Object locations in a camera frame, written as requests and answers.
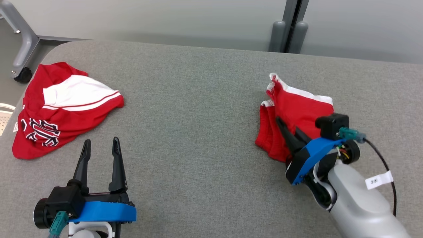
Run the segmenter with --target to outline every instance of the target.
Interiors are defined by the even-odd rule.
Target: white wall
[[[286,0],[9,0],[39,36],[269,47]]]
[[[423,64],[422,0],[310,0],[301,54]]]

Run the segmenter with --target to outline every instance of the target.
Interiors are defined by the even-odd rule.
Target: white chair
[[[3,134],[4,128],[9,122],[10,117],[12,116],[13,111],[15,110],[14,106],[9,104],[0,103],[0,108],[6,108],[12,111],[3,111],[0,110],[0,136]]]

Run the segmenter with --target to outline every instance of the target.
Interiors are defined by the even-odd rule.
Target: caster wheel
[[[32,78],[32,72],[28,67],[24,67],[19,75],[15,78],[16,82],[28,83]]]

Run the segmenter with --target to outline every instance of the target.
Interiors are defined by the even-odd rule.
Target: gray table
[[[85,139],[92,142],[91,192],[111,180],[111,143],[121,140],[128,194],[138,220],[122,237],[338,237],[304,186],[290,186],[285,165],[254,145],[258,107],[270,72],[289,85],[331,96],[335,111],[367,133],[396,181],[398,219],[423,237],[423,66],[282,53],[132,42],[72,42],[44,64],[66,61],[119,89],[126,105],[94,130],[40,159],[15,159],[18,104],[0,138],[2,237],[44,237],[36,202],[72,177]],[[354,167],[384,172],[362,145]],[[379,190],[392,201],[389,185]]]

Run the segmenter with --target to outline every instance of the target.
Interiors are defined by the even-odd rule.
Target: wire
[[[382,154],[380,153],[380,151],[376,148],[376,146],[374,146],[373,143],[371,143],[368,139],[364,138],[363,139],[364,142],[367,142],[372,148],[373,150],[376,152],[376,154],[379,156],[380,160],[382,160],[383,165],[385,166],[386,171],[389,171],[389,167],[388,164],[386,163],[385,159],[383,158]],[[397,203],[397,199],[396,199],[396,189],[395,189],[395,184],[392,181],[391,182],[392,185],[392,192],[394,194],[394,209],[393,209],[393,214],[394,216],[396,216],[396,203]]]
[[[349,159],[349,156],[346,154],[346,153],[344,153],[344,152],[342,152],[342,154],[347,158],[347,159]]]

